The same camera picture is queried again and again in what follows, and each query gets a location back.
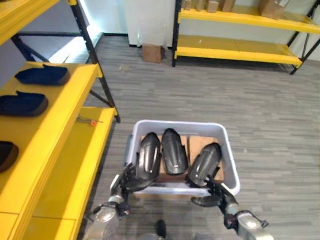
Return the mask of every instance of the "yellow shelf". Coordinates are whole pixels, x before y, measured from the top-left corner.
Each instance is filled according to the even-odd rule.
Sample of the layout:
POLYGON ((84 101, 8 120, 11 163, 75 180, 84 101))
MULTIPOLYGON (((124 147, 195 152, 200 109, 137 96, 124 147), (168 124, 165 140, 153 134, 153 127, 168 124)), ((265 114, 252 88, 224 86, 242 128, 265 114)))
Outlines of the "yellow shelf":
POLYGON ((24 240, 76 239, 114 114, 114 108, 81 109, 81 116, 102 122, 96 127, 83 122, 74 124, 36 205, 24 240), (46 225, 47 219, 60 220, 61 223, 72 220, 74 224, 61 231, 65 225, 46 225), (59 234, 51 234, 54 231, 67 234, 58 237, 59 234))
POLYGON ((232 12, 217 11, 215 13, 207 12, 206 10, 197 11, 195 9, 181 9, 178 17, 179 23, 181 19, 255 25, 312 34, 320 33, 320 26, 304 15, 285 12, 282 18, 276 20, 260 16, 258 9, 253 6, 236 5, 232 12))
POLYGON ((74 220, 32 217, 23 240, 70 240, 74 225, 74 220))
POLYGON ((292 64, 301 61, 284 44, 219 37, 179 35, 177 56, 292 64))
MULTIPOLYGON (((96 64, 50 64, 68 68, 70 80, 64 86, 22 84, 12 78, 0 89, 0 96, 15 91, 42 93, 48 107, 37 117, 0 116, 2 141, 19 148, 14 165, 0 173, 0 213, 16 215, 9 240, 21 239, 36 203, 53 169, 76 117, 97 77, 96 64)), ((27 62, 22 70, 41 67, 27 62)), ((0 234, 0 240, 7 239, 0 234)))
POLYGON ((0 1, 0 45, 59 0, 0 1))

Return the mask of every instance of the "brown cardboard box on shelf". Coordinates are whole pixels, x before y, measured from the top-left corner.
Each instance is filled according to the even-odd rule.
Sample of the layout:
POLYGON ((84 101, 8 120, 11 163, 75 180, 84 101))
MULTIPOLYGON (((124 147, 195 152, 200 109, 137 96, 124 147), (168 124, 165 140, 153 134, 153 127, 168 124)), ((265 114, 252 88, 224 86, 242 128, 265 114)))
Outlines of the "brown cardboard box on shelf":
MULTIPOLYGON (((195 135, 190 136, 188 139, 190 163, 192 164, 195 161, 196 157, 201 152, 201 150, 206 145, 211 143, 218 143, 218 139, 216 139, 215 137, 208 137, 208 136, 195 136, 195 135)), ((224 175, 222 161, 220 161, 218 167, 220 169, 215 175, 214 180, 223 182, 225 179, 225 175, 224 175)))
POLYGON ((214 0, 208 0, 206 4, 206 11, 208 13, 215 13, 218 10, 219 2, 214 0))
MULTIPOLYGON (((158 138, 161 142, 162 136, 158 135, 158 138)), ((186 156, 188 157, 188 149, 187 149, 187 136, 180 136, 181 143, 185 147, 186 156)), ((156 180, 157 183, 183 183, 185 181, 186 175, 188 171, 181 175, 168 175, 166 174, 165 170, 165 160, 164 156, 161 158, 161 165, 160 165, 160 173, 159 178, 156 180)))
POLYGON ((205 0, 196 0, 195 2, 195 10, 200 12, 205 8, 206 1, 205 0))
POLYGON ((161 63, 162 47, 152 44, 142 44, 142 58, 148 63, 161 63))
POLYGON ((232 12, 235 3, 236 0, 220 0, 219 6, 222 12, 232 12))
POLYGON ((290 0, 260 0, 258 10, 261 16, 279 19, 290 0))
POLYGON ((191 0, 184 0, 184 10, 190 10, 191 5, 191 0))

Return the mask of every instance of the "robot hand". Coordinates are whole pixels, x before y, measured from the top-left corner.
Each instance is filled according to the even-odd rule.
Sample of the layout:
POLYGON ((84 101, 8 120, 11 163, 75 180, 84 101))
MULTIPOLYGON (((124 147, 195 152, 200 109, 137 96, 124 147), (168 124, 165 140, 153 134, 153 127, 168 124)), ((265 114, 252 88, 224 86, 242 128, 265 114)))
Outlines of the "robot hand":
POLYGON ((83 240, 112 240, 121 217, 130 213, 127 190, 128 183, 135 178, 135 168, 129 164, 121 174, 117 174, 110 185, 110 197, 87 216, 93 224, 83 240))
POLYGON ((201 207, 218 206, 224 215, 224 225, 227 229, 234 229, 244 240, 274 240, 265 231, 267 221, 261 221, 249 210, 242 210, 235 196, 224 183, 215 182, 212 176, 206 180, 210 196, 192 197, 191 201, 201 207))

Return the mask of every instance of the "small orange object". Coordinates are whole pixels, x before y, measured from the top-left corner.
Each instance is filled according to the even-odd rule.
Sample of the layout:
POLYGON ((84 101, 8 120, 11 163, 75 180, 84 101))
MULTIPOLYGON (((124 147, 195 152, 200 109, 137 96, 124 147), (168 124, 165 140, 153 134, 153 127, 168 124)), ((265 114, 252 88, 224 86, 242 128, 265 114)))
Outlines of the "small orange object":
POLYGON ((97 125, 97 122, 95 120, 91 120, 90 125, 92 127, 95 127, 97 125))

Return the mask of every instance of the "white plastic bin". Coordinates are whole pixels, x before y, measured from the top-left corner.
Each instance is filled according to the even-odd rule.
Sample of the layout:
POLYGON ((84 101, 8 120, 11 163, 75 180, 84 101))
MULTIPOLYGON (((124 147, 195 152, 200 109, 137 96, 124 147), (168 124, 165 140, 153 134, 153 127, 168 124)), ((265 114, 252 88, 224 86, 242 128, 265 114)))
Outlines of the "white plastic bin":
MULTIPOLYGON (((235 160, 231 151, 227 130, 218 123, 187 122, 187 121, 159 121, 159 120, 140 120, 134 127, 126 164, 136 163, 137 152, 140 150, 141 137, 147 133, 154 132, 162 135, 167 128, 176 130, 180 135, 191 136, 199 135, 214 137, 218 139, 222 151, 224 184, 231 192, 236 195, 240 191, 240 182, 237 174, 235 160)), ((179 194, 207 196, 206 188, 191 188, 185 183, 155 183, 145 188, 137 194, 179 194)))

